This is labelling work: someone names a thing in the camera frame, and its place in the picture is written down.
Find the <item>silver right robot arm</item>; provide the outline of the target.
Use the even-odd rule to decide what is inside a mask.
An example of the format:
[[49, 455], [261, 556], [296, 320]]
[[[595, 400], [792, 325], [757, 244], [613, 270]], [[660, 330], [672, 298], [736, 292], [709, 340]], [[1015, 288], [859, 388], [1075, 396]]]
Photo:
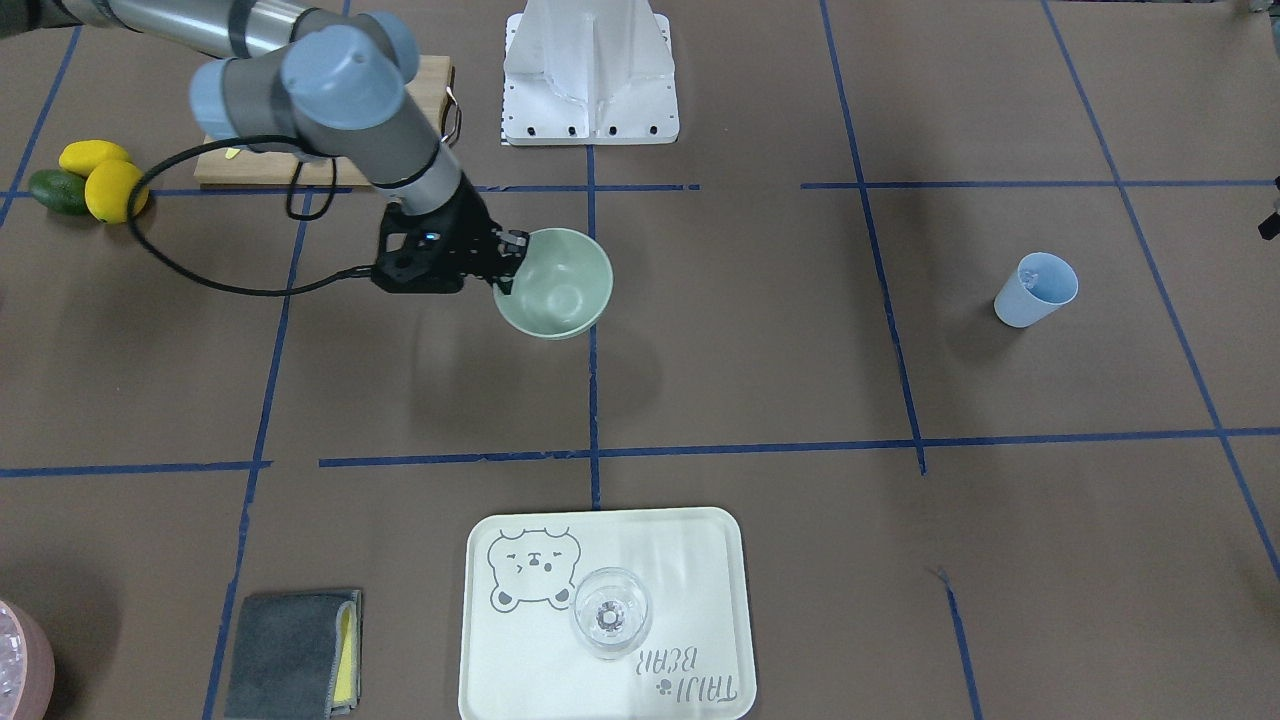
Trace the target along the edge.
[[211, 152], [291, 151], [349, 160], [387, 200], [372, 264], [335, 273], [390, 293], [456, 293], [470, 277], [509, 293], [530, 237], [495, 223], [448, 142], [411, 99], [412, 31], [389, 13], [342, 15], [294, 1], [5, 1], [3, 36], [91, 26], [204, 54], [189, 106], [207, 142], [160, 161], [115, 204], [134, 241], [197, 284], [228, 291], [155, 247], [136, 206], [166, 169]]

